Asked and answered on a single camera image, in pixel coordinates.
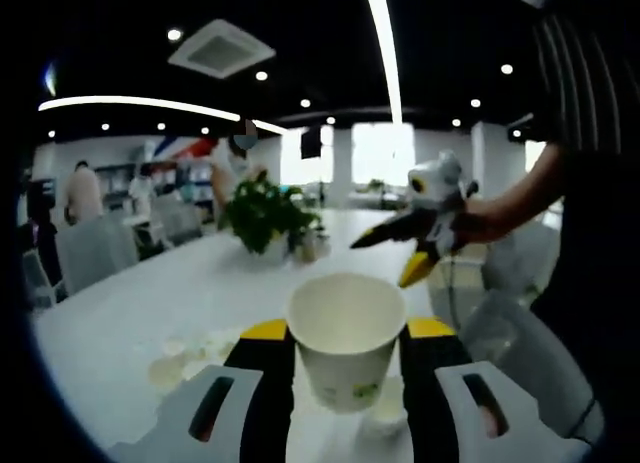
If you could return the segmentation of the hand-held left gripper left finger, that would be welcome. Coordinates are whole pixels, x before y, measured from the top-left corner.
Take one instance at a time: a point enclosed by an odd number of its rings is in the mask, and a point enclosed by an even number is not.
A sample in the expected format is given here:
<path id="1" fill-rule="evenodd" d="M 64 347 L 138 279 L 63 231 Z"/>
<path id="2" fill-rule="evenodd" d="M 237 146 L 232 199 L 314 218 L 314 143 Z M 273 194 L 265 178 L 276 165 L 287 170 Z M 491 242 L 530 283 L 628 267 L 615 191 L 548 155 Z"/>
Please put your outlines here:
<path id="1" fill-rule="evenodd" d="M 112 447 L 114 462 L 284 462 L 294 409 L 295 343 L 286 321 L 243 332 L 161 403 L 155 426 Z"/>

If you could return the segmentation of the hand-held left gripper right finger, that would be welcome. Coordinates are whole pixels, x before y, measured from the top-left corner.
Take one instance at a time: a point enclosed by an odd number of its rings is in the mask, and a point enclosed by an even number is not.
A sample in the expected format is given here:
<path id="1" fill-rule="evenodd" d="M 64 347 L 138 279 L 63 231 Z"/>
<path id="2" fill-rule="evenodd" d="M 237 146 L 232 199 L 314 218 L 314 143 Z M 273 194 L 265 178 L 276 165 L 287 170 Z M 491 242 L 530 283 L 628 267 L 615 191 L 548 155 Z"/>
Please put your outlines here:
<path id="1" fill-rule="evenodd" d="M 409 319 L 399 353 L 415 461 L 581 462 L 590 453 L 548 427 L 535 398 L 493 364 L 471 361 L 439 319 Z"/>

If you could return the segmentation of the person's right hand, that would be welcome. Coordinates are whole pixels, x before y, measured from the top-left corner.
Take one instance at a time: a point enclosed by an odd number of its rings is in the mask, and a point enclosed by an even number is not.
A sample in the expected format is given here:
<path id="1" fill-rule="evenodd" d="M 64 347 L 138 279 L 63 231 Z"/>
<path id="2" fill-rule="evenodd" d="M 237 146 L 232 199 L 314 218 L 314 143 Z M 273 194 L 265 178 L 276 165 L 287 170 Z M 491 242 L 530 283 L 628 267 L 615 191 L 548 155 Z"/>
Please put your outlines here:
<path id="1" fill-rule="evenodd" d="M 469 198 L 451 225 L 456 250 L 469 244 L 491 243 L 505 234 L 497 204 L 491 200 Z"/>

